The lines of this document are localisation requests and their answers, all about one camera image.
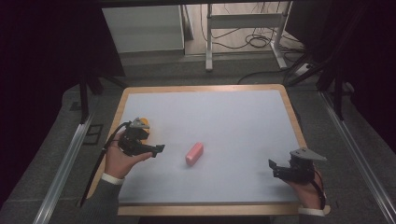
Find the gray carpet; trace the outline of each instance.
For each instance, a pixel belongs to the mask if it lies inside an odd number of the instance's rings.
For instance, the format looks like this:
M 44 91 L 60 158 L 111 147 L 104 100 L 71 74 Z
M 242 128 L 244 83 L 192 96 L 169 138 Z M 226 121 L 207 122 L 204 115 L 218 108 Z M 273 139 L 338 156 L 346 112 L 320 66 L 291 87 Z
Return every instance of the gray carpet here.
M 179 86 L 179 85 L 229 85 L 239 78 L 259 71 L 277 70 L 271 55 L 215 57 L 214 71 L 207 73 L 202 58 L 189 58 L 173 62 L 151 60 L 142 63 L 124 63 L 127 77 L 120 80 L 130 86 Z M 282 73 L 263 73 L 247 77 L 242 84 L 281 83 Z M 313 90 L 316 77 L 289 88 L 291 102 L 301 118 L 305 141 L 317 153 L 328 158 L 317 162 L 323 174 L 328 204 L 332 207 L 326 223 L 387 223 L 375 199 L 368 190 L 361 174 L 352 160 L 346 145 L 336 130 L 323 101 Z M 91 175 L 100 149 L 118 106 L 122 89 L 102 79 L 106 88 L 100 97 L 98 110 L 92 125 L 103 125 L 97 145 L 83 145 L 73 169 L 64 186 L 61 198 L 52 214 L 50 223 L 71 223 L 78 213 L 78 201 Z M 10 195 L 0 212 L 0 223 L 32 223 L 46 196 L 64 153 L 76 131 L 80 111 L 74 110 L 79 102 L 78 88 L 64 94 L 63 107 L 45 142 L 37 152 L 18 186 Z M 396 199 L 396 177 L 392 173 L 396 157 L 369 124 L 344 100 L 346 123 L 356 136 L 366 159 L 393 200 Z M 86 137 L 85 142 L 94 142 Z M 272 217 L 272 223 L 298 223 L 297 217 Z M 138 217 L 120 217 L 119 223 L 137 223 Z

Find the black curtain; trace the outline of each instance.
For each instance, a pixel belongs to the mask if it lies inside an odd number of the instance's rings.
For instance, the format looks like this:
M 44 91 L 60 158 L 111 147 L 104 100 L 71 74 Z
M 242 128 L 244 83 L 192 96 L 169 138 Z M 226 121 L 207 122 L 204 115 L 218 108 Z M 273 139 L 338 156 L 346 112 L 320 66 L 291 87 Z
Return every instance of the black curtain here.
M 396 15 L 394 1 L 372 1 L 346 45 L 342 71 L 353 104 L 396 152 Z
M 0 2 L 1 203 L 47 136 L 80 76 L 124 76 L 94 1 Z

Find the black cable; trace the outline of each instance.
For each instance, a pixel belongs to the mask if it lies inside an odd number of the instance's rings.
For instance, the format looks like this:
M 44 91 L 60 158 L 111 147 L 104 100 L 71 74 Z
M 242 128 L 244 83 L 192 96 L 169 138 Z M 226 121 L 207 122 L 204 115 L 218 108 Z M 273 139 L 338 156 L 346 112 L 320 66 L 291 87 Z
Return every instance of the black cable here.
M 231 14 L 231 13 L 228 11 L 227 7 L 225 7 L 225 3 L 224 3 L 224 9 L 228 12 L 228 14 Z
M 345 21 L 348 21 L 348 14 L 346 13 L 342 19 L 335 25 L 335 27 L 332 29 L 332 31 L 326 35 L 322 40 L 320 40 L 319 43 L 317 43 L 314 46 L 311 46 L 309 49 L 306 49 L 304 51 L 304 55 L 302 57 L 300 57 L 294 64 L 300 64 L 303 62 L 304 59 L 306 59 L 308 54 L 313 53 L 315 50 L 321 49 L 323 48 L 323 46 L 326 46 L 329 42 L 333 42 L 334 39 L 337 37 L 337 35 L 340 33 L 340 31 L 346 26 Z M 330 58 L 332 57 L 329 56 L 324 62 L 328 62 L 330 60 Z M 283 78 L 283 85 L 288 86 L 288 79 L 291 77 L 291 75 L 293 75 L 292 71 L 288 72 L 287 74 L 285 74 L 284 78 Z
M 213 36 L 213 34 L 211 34 L 211 35 L 212 35 L 212 38 L 217 39 L 217 38 L 220 38 L 220 37 L 224 37 L 225 35 L 229 35 L 229 34 L 235 32 L 235 31 L 238 31 L 238 30 L 240 30 L 240 29 L 241 29 L 241 28 L 234 29 L 234 30 L 232 30 L 232 31 L 230 31 L 230 32 L 228 32 L 228 33 L 226 33 L 226 34 L 224 34 L 224 35 L 219 35 L 219 36 Z
M 289 39 L 289 40 L 292 40 L 292 41 L 295 41 L 295 42 L 299 42 L 299 43 L 301 43 L 301 41 L 300 41 L 300 40 L 293 39 L 293 38 L 287 37 L 287 36 L 285 36 L 285 35 L 282 35 L 282 37 L 284 37 L 284 38 L 287 38 L 287 39 Z
M 206 37 L 205 37 L 205 33 L 204 33 L 204 26 L 202 25 L 202 5 L 200 5 L 200 17 L 201 17 L 201 32 L 202 32 L 202 36 L 204 37 L 204 40 L 207 41 L 207 39 L 206 39 Z M 241 48 L 243 48 L 243 47 L 245 47 L 245 46 L 248 45 L 248 43 L 246 43 L 246 45 L 240 46 L 240 47 L 229 47 L 229 46 L 220 44 L 220 43 L 218 43 L 218 42 L 212 42 L 212 44 L 220 45 L 220 46 L 223 46 L 224 48 L 227 48 L 227 49 L 241 49 Z
M 279 10 L 280 2 L 277 2 L 276 12 Z
M 315 173 L 317 173 L 317 175 L 318 175 L 318 177 L 319 177 L 319 179 L 320 179 L 320 183 L 321 183 L 322 189 L 324 189 L 324 187 L 323 187 L 323 180 L 322 180 L 322 178 L 321 178 L 319 172 L 318 172 L 317 170 L 315 170 Z
M 292 59 L 288 58 L 288 56 L 286 56 L 288 53 L 295 53 L 295 52 L 283 52 L 283 57 L 284 57 L 286 60 L 288 60 L 289 62 L 291 62 L 291 63 L 297 62 L 297 60 L 292 60 Z
M 82 195 L 82 197 L 81 197 L 81 201 L 79 202 L 79 205 L 80 205 L 80 206 L 82 206 L 82 205 L 84 204 L 85 200 L 87 199 L 87 195 L 88 195 L 88 192 L 90 191 L 90 187 L 91 187 L 92 181 L 93 181 L 93 179 L 95 178 L 96 171 L 98 170 L 100 164 L 102 163 L 103 158 L 104 158 L 105 155 L 106 155 L 107 148 L 110 146 L 111 142 L 114 141 L 114 136 L 116 136 L 117 132 L 118 132 L 122 127 L 127 126 L 127 125 L 130 124 L 130 123 L 131 123 L 131 121 L 122 123 L 122 124 L 116 129 L 116 131 L 114 131 L 114 133 L 111 134 L 110 137 L 108 137 L 107 142 L 105 143 L 104 147 L 102 148 L 102 151 L 101 151 L 101 153 L 100 153 L 100 155 L 99 155 L 99 157 L 98 157 L 98 160 L 96 161 L 96 164 L 95 164 L 94 167 L 93 167 L 93 170 L 92 170 L 90 179 L 88 180 L 87 188 L 85 188 L 85 191 L 84 191 L 84 193 L 83 193 L 83 195 Z
M 264 12 L 264 6 L 265 6 L 265 3 L 262 4 L 262 10 L 260 10 L 260 13 L 263 13 L 263 12 Z M 266 46 L 268 46 L 268 45 L 271 43 L 272 38 L 273 38 L 273 36 L 274 36 L 274 32 L 272 32 L 271 38 L 268 38 L 267 36 L 262 35 L 263 33 L 261 33 L 260 35 L 255 35 L 254 33 L 256 32 L 256 30 L 257 30 L 257 28 L 254 28 L 254 30 L 253 30 L 253 32 L 251 33 L 251 35 L 245 36 L 245 41 L 246 41 L 247 43 L 249 43 L 249 45 L 250 45 L 251 47 L 255 48 L 255 49 L 262 49 L 262 48 L 265 48 Z M 261 46 L 254 45 L 254 44 L 252 44 L 253 40 L 260 40 L 260 41 L 263 41 L 264 44 L 261 45 Z
M 302 61 L 306 57 L 306 55 L 307 55 L 307 52 L 305 52 L 304 55 L 302 55 L 291 67 L 289 67 L 287 69 L 277 70 L 277 71 L 262 71 L 262 72 L 254 72 L 254 73 L 247 74 L 247 75 L 239 78 L 239 80 L 236 82 L 236 85 L 240 85 L 241 81 L 243 79 L 245 79 L 247 77 L 252 77 L 252 76 L 255 76 L 255 75 L 258 75 L 258 74 L 288 72 L 289 70 L 294 69 L 298 64 L 300 64 L 300 61 Z M 285 79 L 286 78 L 287 78 L 286 76 L 283 77 L 283 82 L 282 83 L 285 83 Z
M 259 3 L 256 3 L 256 6 L 255 6 L 254 8 L 256 8 L 258 5 L 259 5 Z M 253 13 L 253 11 L 254 11 L 254 8 L 253 8 L 253 9 L 251 9 L 251 12 L 250 12 L 250 13 Z
M 268 13 L 268 8 L 270 8 L 270 5 L 271 5 L 271 2 L 268 3 L 268 6 L 267 6 L 267 13 Z

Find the sleeve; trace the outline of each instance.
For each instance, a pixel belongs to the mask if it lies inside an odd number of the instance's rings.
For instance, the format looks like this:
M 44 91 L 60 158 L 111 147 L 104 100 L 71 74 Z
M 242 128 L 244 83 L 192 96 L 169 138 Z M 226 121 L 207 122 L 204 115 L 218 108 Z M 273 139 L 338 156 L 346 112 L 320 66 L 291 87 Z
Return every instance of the sleeve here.
M 82 205 L 77 223 L 116 223 L 121 186 L 100 179 L 95 193 Z
M 320 224 L 323 223 L 325 217 L 313 216 L 313 215 L 299 215 L 300 224 Z

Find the vertical pole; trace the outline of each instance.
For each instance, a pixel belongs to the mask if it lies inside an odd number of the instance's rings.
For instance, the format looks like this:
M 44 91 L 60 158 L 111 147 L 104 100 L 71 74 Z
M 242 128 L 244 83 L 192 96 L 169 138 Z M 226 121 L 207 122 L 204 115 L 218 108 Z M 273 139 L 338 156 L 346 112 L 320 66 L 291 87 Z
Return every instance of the vertical pole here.
M 206 26 L 207 26 L 207 40 L 206 40 L 206 72 L 211 72 L 213 70 L 212 62 L 212 5 L 207 4 L 207 16 L 206 16 Z
M 288 19 L 290 9 L 290 2 L 286 4 L 285 9 L 282 11 L 282 15 L 279 20 L 279 24 L 277 26 L 277 31 L 275 35 L 275 40 L 271 41 L 270 46 L 275 54 L 277 64 L 279 65 L 280 69 L 286 69 L 288 66 L 286 65 L 285 60 L 283 59 L 282 54 L 279 51 L 279 42 L 280 38 L 282 37 L 283 30 L 285 29 L 286 20 Z
M 341 67 L 337 66 L 333 69 L 335 72 L 334 80 L 334 111 L 340 120 L 344 120 L 342 114 L 342 98 L 343 98 L 343 71 Z
M 81 121 L 80 124 L 85 123 L 90 112 L 88 108 L 88 94 L 87 94 L 87 74 L 85 70 L 80 72 L 79 77 L 79 98 L 81 100 Z

